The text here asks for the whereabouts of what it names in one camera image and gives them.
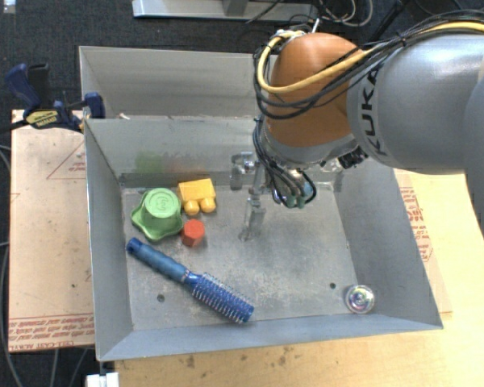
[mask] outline yellow block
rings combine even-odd
[[[210,178],[177,184],[177,196],[187,215],[196,215],[199,210],[210,213],[216,208],[215,189]]]

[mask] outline hairbrush bristles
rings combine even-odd
[[[194,274],[184,265],[136,238],[131,238],[127,243],[127,251],[159,273],[187,286],[192,290],[194,298],[233,322],[246,323],[251,318],[254,307],[249,300],[212,275]]]
[[[246,323],[254,311],[245,296],[209,273],[200,276],[192,295],[235,323]]]

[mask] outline black cable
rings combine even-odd
[[[432,11],[430,11],[429,9],[427,9],[423,4],[421,4],[419,2],[419,0],[412,0],[416,5],[417,7],[422,11],[424,12],[426,15],[431,15],[431,16],[434,16],[434,15],[437,15],[437,13],[433,13]],[[463,10],[462,9],[462,6],[461,4],[457,1],[457,0],[450,0],[453,4],[455,4],[456,8],[458,10]]]
[[[28,124],[29,123],[26,122],[25,120],[20,120],[20,121],[15,122],[15,123],[10,123],[7,126],[2,126],[2,127],[0,127],[0,135],[2,133],[7,133],[7,132],[10,132],[10,131],[13,131],[14,129],[18,129],[20,127],[24,127],[24,126],[26,126]]]
[[[310,185],[310,187],[312,188],[312,195],[305,201],[305,205],[306,205],[307,203],[310,203],[314,200],[315,196],[317,195],[317,188],[315,187],[315,183],[313,182],[313,180],[310,179],[310,177],[306,173],[302,171],[301,174],[308,182],[308,185]]]
[[[276,7],[279,3],[281,3],[283,0],[276,0],[273,4],[271,4],[269,7],[267,7],[265,10],[263,10],[261,13],[253,17],[252,19],[248,20],[245,22],[246,24],[250,24],[252,22],[256,22],[258,19],[261,19],[263,16],[267,15],[274,7]]]
[[[389,25],[394,22],[394,19],[405,9],[405,6],[410,0],[397,0],[393,7],[390,9],[389,13],[384,17],[378,29],[371,35],[370,40],[378,40],[382,37],[384,31],[387,30]]]

